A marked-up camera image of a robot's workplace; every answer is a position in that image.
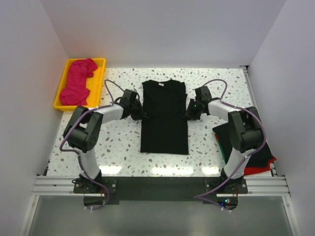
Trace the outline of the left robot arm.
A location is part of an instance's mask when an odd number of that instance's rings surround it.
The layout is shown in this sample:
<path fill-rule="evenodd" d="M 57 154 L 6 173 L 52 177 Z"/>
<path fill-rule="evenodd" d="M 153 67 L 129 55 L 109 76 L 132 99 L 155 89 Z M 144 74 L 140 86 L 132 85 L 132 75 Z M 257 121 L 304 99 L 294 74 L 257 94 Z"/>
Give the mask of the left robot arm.
<path fill-rule="evenodd" d="M 108 193 L 97 165 L 95 146 L 103 124 L 129 116 L 133 120 L 145 117 L 138 92 L 129 89 L 111 105 L 91 109 L 78 106 L 74 110 L 60 144 L 61 152 L 73 152 L 78 157 L 81 174 L 72 181 L 74 193 Z"/>

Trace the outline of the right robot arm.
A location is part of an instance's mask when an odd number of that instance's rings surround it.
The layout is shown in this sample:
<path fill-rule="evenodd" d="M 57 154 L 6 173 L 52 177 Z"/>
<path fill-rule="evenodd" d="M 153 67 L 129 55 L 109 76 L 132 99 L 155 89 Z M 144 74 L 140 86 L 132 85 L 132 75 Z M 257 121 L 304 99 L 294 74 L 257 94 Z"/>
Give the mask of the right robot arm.
<path fill-rule="evenodd" d="M 195 94 L 195 98 L 189 101 L 184 118 L 199 120 L 202 114 L 207 114 L 227 121 L 232 145 L 228 162 L 221 171 L 221 183 L 197 196 L 200 198 L 215 193 L 232 180 L 241 179 L 251 156 L 265 146 L 266 135 L 256 107 L 238 107 L 221 98 L 213 98 L 207 86 L 196 88 Z"/>

